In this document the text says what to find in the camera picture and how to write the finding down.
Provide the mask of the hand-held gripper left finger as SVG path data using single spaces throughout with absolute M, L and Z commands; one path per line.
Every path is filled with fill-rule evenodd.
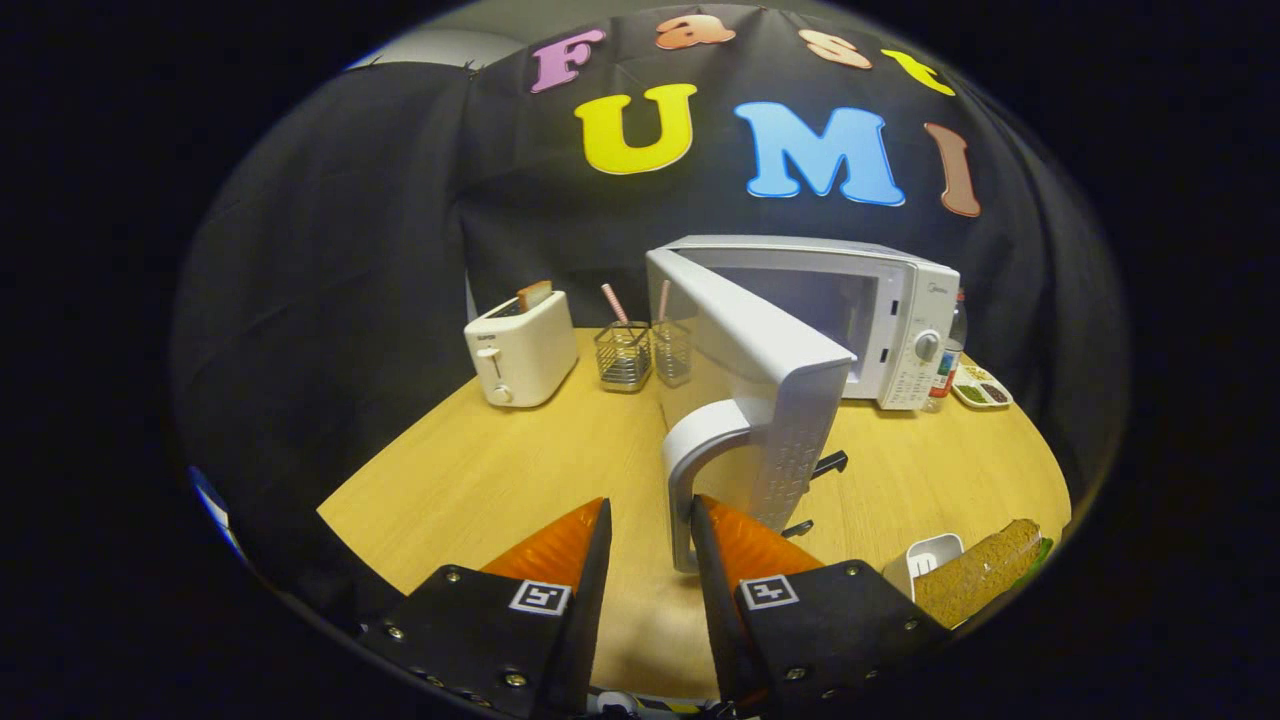
M 576 719 L 588 712 L 605 579 L 611 503 L 594 505 L 579 578 L 543 582 L 447 564 L 358 644 L 447 717 Z

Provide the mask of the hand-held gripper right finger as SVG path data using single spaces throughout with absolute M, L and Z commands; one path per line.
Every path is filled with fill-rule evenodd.
M 861 560 L 733 584 L 701 498 L 691 532 L 719 698 L 739 716 L 856 716 L 951 639 Z

